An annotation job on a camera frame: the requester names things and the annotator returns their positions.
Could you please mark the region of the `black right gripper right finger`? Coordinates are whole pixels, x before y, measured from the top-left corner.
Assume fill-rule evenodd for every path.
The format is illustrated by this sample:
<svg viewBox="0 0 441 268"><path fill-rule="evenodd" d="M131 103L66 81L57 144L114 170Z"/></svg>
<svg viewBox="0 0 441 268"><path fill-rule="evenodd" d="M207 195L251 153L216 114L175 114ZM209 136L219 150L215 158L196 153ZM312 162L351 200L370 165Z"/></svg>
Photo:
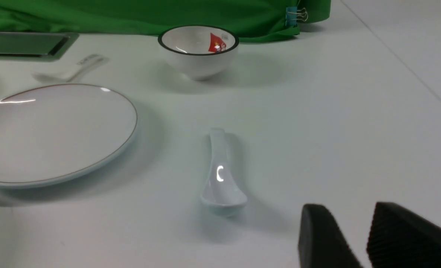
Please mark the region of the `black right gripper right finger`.
<svg viewBox="0 0 441 268"><path fill-rule="evenodd" d="M377 202L367 253L374 268L441 268L441 227L394 202Z"/></svg>

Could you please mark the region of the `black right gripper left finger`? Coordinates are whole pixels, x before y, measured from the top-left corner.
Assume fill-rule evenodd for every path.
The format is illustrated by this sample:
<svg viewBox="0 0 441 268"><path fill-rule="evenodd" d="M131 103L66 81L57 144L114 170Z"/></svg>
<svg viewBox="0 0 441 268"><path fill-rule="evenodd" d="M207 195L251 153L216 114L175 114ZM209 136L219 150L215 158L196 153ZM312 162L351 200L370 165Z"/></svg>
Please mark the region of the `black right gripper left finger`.
<svg viewBox="0 0 441 268"><path fill-rule="evenodd" d="M301 268L361 268L329 209L302 207L298 255Z"/></svg>

